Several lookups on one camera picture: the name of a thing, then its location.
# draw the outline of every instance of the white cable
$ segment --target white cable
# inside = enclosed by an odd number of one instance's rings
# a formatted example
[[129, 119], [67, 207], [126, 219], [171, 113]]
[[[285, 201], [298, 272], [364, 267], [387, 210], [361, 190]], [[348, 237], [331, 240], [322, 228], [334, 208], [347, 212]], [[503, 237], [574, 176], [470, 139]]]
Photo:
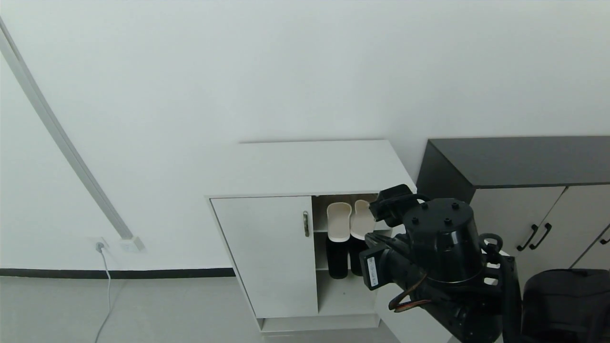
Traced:
[[99, 339], [99, 334], [102, 332], [102, 329], [104, 328], [104, 325], [106, 324], [106, 321], [108, 320], [108, 317], [110, 317], [110, 312], [112, 312], [112, 307], [110, 305], [110, 272], [108, 271], [108, 265], [106, 264], [106, 257], [104, 256], [104, 252], [102, 251], [102, 248], [104, 247], [103, 244], [101, 244], [101, 247], [96, 246], [96, 250], [102, 254], [102, 259], [104, 260], [104, 269], [106, 270], [106, 275], [108, 276], [108, 314], [106, 315], [106, 318], [104, 319], [102, 325], [99, 327], [98, 330], [98, 334], [95, 336], [95, 343], [98, 343], [98, 339]]

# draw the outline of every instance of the cabinet handle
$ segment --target cabinet handle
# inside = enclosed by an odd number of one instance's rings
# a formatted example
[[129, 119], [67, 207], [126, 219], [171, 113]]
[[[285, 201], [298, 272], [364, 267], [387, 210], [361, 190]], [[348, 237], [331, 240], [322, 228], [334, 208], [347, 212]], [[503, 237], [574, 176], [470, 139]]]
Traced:
[[542, 243], [542, 241], [543, 241], [545, 238], [547, 238], [547, 234], [548, 234], [549, 232], [551, 232], [551, 229], [553, 228], [553, 225], [551, 225], [551, 224], [549, 224], [549, 223], [546, 223], [546, 224], [544, 224], [544, 228], [545, 228], [545, 229], [547, 229], [547, 232], [545, 232], [545, 233], [544, 233], [544, 235], [543, 235], [543, 236], [542, 236], [542, 238], [541, 238], [541, 239], [538, 241], [538, 243], [536, 243], [536, 244], [530, 244], [530, 245], [529, 245], [529, 248], [530, 248], [530, 249], [535, 250], [535, 249], [536, 249], [536, 248], [537, 248], [537, 247], [540, 245], [540, 243]]
[[532, 225], [532, 230], [534, 230], [534, 232], [532, 232], [532, 235], [528, 238], [528, 241], [525, 242], [525, 244], [523, 245], [518, 245], [517, 246], [517, 251], [523, 251], [525, 250], [525, 248], [528, 246], [528, 244], [532, 241], [532, 238], [534, 238], [534, 236], [536, 235], [536, 233], [538, 232], [538, 225], [533, 224]]
[[307, 211], [303, 211], [303, 228], [305, 229], [305, 237], [309, 237], [309, 215]]

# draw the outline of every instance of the gray floor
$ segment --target gray floor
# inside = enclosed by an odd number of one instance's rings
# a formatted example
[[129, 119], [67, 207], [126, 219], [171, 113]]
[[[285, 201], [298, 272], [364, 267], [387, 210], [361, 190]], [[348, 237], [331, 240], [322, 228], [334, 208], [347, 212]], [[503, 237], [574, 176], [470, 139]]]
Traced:
[[[107, 281], [0, 278], [0, 342], [92, 343], [107, 312]], [[376, 329], [261, 336], [235, 278], [116, 280], [99, 343], [397, 343]]]

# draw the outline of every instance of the black countertop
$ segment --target black countertop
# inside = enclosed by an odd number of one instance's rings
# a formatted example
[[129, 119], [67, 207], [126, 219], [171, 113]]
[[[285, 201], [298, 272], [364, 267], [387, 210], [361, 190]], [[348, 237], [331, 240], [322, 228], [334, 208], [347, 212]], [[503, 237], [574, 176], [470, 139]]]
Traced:
[[430, 139], [475, 187], [610, 184], [610, 137]]

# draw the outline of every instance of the black baseboard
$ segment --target black baseboard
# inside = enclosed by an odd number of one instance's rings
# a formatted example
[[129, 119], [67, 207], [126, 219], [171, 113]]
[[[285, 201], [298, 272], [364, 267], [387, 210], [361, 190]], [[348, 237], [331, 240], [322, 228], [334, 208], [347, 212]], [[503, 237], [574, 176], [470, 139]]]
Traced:
[[[105, 270], [0, 269], [0, 276], [51, 279], [106, 279]], [[233, 268], [172, 270], [111, 270], [113, 279], [222, 278], [235, 276]]]

